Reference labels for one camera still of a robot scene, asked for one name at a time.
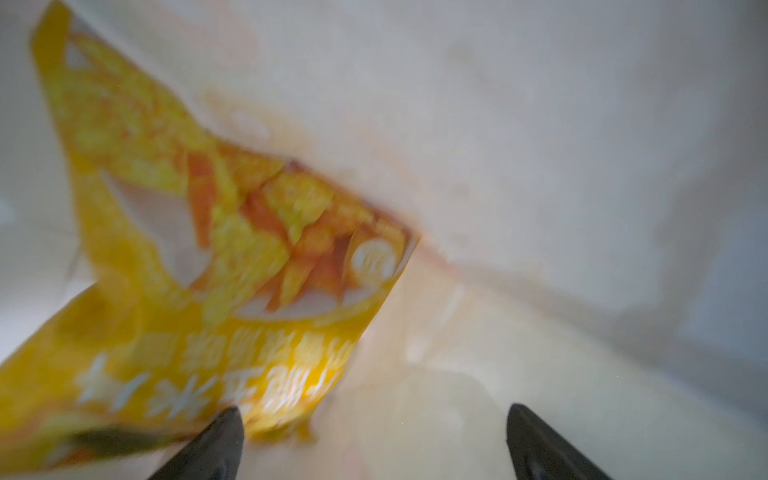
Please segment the yellow chips bag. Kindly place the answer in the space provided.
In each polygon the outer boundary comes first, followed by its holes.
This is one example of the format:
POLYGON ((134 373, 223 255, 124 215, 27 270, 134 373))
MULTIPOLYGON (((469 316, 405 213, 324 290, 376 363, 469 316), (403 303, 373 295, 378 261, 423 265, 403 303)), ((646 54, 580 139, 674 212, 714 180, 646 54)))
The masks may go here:
POLYGON ((229 408, 249 440, 312 441, 417 235, 213 133, 61 1, 31 51, 95 281, 1 364, 2 473, 162 448, 229 408))

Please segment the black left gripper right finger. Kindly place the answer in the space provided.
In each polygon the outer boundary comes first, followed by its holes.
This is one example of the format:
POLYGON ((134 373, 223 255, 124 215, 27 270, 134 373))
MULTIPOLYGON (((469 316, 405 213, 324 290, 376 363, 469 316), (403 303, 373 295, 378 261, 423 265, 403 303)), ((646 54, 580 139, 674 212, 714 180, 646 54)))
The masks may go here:
POLYGON ((523 404, 510 407, 506 443, 517 479, 611 480, 602 469, 523 404))

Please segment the floral paper gift bag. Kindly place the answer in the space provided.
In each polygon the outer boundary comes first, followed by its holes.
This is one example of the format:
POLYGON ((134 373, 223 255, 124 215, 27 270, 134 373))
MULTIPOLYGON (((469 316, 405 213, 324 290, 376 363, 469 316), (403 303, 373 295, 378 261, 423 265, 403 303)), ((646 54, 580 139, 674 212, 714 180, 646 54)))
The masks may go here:
MULTIPOLYGON (((92 286, 1 5, 1 364, 92 286)), ((61 1, 213 133, 418 237, 310 420, 242 479, 515 479, 523 404, 613 479, 767 475, 763 1, 61 1)), ((142 479, 182 441, 31 472, 142 479)))

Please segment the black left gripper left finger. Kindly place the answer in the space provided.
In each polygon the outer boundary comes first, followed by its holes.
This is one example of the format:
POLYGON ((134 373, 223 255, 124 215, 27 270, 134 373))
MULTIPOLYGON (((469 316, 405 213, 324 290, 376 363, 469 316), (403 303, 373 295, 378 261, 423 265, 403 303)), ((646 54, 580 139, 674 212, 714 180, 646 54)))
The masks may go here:
POLYGON ((148 480, 235 480, 245 441, 238 407, 229 407, 148 480))

